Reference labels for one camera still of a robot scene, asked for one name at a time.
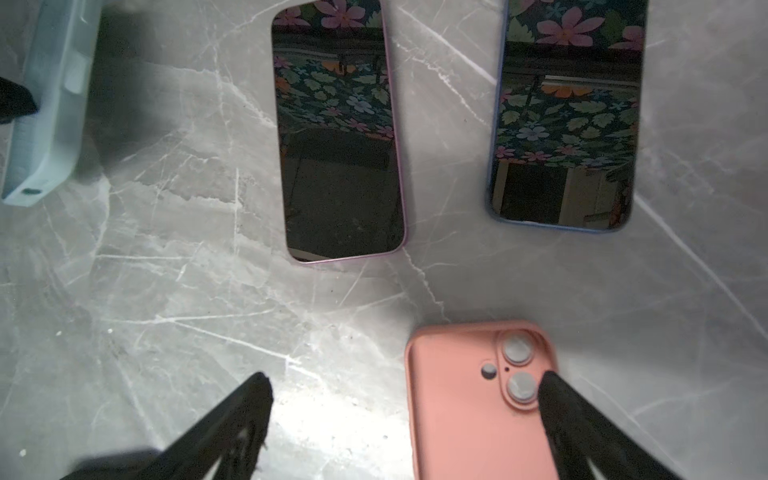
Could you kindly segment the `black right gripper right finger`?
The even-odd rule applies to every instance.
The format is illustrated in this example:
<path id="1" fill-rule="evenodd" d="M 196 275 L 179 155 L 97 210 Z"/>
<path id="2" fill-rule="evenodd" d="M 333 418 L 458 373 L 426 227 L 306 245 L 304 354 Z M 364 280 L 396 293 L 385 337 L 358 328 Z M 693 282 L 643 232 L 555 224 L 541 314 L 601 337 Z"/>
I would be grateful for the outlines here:
<path id="1" fill-rule="evenodd" d="M 552 370 L 539 383 L 538 406 L 560 479 L 678 477 Z"/>

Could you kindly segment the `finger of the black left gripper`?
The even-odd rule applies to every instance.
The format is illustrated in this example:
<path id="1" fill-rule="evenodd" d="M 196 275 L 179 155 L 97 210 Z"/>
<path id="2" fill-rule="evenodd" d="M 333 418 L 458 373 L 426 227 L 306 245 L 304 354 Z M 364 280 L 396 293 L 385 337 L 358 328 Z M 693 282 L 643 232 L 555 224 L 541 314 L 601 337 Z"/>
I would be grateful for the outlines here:
<path id="1" fill-rule="evenodd" d="M 17 118 L 33 115 L 38 106 L 31 92 L 23 85 L 0 78 L 0 124 L 9 124 Z"/>

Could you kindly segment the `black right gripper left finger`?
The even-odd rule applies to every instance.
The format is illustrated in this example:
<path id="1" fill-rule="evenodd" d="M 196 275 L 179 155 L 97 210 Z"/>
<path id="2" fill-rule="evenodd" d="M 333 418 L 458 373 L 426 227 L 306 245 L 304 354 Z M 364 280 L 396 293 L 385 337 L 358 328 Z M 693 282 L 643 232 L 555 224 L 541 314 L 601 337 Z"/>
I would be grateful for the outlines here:
<path id="1" fill-rule="evenodd" d="M 68 479 L 250 479 L 274 402 L 257 372 L 164 451 L 134 451 L 81 462 Z"/>

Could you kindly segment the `light blue phone case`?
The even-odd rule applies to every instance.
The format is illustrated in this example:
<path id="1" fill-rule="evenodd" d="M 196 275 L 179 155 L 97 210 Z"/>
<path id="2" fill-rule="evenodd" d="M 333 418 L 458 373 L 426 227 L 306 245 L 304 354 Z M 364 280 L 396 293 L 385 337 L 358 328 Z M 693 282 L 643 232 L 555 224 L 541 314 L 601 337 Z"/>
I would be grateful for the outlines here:
<path id="1" fill-rule="evenodd" d="M 66 181 L 81 153 L 102 1 L 44 1 L 23 81 L 38 112 L 9 123 L 2 201 L 29 207 Z"/>

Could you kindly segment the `purple edged smartphone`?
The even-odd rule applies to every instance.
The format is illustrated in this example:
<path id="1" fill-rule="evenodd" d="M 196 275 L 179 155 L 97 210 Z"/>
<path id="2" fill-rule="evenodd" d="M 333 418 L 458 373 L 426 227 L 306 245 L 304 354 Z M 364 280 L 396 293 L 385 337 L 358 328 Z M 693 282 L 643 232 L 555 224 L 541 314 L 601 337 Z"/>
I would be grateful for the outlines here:
<path id="1" fill-rule="evenodd" d="M 380 1 L 310 1 L 271 24 L 286 246 L 302 263 L 384 255 L 406 239 Z"/>

